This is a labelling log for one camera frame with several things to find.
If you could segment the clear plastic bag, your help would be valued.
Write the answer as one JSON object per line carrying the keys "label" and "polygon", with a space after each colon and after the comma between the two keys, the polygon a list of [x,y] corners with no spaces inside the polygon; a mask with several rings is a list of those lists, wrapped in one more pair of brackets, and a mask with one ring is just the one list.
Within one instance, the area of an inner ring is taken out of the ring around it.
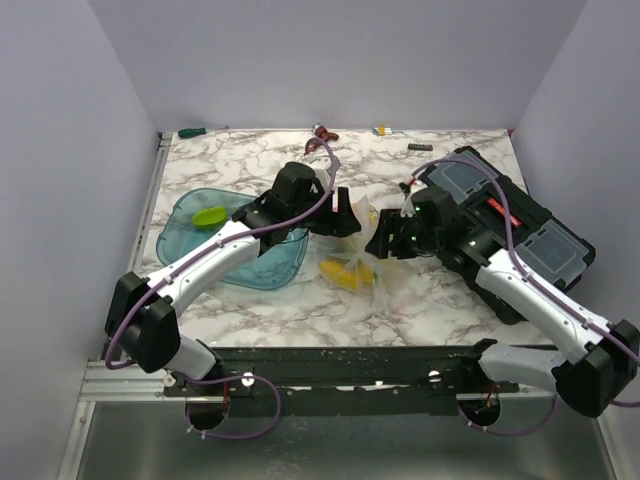
{"label": "clear plastic bag", "polygon": [[361,231],[345,238],[317,236],[316,265],[325,259],[341,262],[361,261],[374,273],[373,287],[369,290],[350,291],[327,282],[330,290],[339,296],[349,315],[368,318],[391,318],[412,315],[420,309],[420,302],[411,282],[416,279],[415,269],[407,262],[394,258],[377,259],[365,251],[379,223],[380,211],[366,196],[352,202]]}

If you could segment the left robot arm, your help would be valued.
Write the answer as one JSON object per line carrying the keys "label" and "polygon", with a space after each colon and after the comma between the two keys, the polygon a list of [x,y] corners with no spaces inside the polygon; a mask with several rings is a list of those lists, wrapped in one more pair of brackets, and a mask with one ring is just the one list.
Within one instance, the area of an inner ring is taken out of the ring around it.
{"label": "left robot arm", "polygon": [[283,243],[293,230],[331,237],[359,232],[349,192],[335,184],[339,167],[337,160],[325,168],[288,162],[268,191],[240,207],[205,243],[146,277],[123,275],[105,323],[106,366],[168,370],[186,376],[197,393],[214,393],[222,380],[217,357],[180,333],[179,317],[205,290]]}

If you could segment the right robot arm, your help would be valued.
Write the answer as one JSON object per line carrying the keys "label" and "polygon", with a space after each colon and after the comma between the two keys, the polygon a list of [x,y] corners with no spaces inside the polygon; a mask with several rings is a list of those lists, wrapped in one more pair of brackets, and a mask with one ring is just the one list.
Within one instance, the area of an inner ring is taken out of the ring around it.
{"label": "right robot arm", "polygon": [[495,296],[554,345],[545,351],[479,343],[460,367],[460,379],[480,392],[494,382],[557,393],[577,413],[596,418],[636,377],[639,331],[608,322],[580,306],[472,222],[452,196],[429,187],[408,196],[400,209],[384,209],[369,254],[411,259],[433,254],[465,281]]}

